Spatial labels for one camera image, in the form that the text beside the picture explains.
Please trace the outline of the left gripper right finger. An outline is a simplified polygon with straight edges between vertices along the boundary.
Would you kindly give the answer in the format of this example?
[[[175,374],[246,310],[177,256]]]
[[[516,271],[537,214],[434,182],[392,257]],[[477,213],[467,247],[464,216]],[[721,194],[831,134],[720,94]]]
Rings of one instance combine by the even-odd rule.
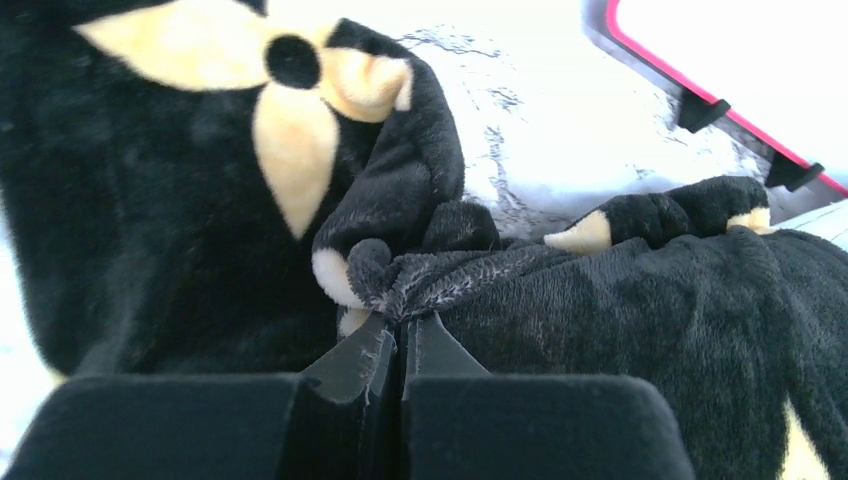
[[[609,375],[493,374],[437,316],[409,322],[402,397],[409,479],[691,479],[656,388]]]

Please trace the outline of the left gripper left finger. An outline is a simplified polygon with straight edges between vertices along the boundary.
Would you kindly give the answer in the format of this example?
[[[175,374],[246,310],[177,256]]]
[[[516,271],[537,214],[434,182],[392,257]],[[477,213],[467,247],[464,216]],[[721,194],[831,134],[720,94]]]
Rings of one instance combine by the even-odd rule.
[[[81,377],[42,405],[10,479],[380,475],[393,329],[372,317],[299,373]]]

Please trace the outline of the black floral plush pillowcase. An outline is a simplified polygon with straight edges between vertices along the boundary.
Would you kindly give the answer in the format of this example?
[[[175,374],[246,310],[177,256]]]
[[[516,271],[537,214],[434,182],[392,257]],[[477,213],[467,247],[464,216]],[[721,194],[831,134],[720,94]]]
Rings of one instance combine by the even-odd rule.
[[[773,227],[745,176],[504,238],[464,170],[432,68],[326,7],[1,5],[1,196],[53,392],[299,373],[379,317],[363,479],[409,479],[404,331],[437,316],[493,374],[653,385],[691,479],[846,477],[845,250]]]

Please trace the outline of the white pillow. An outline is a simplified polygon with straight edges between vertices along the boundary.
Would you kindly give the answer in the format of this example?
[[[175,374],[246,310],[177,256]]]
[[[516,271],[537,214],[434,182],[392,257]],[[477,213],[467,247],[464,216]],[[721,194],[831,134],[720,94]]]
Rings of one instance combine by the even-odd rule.
[[[834,202],[803,213],[776,225],[781,229],[807,232],[847,250],[848,246],[848,199]]]

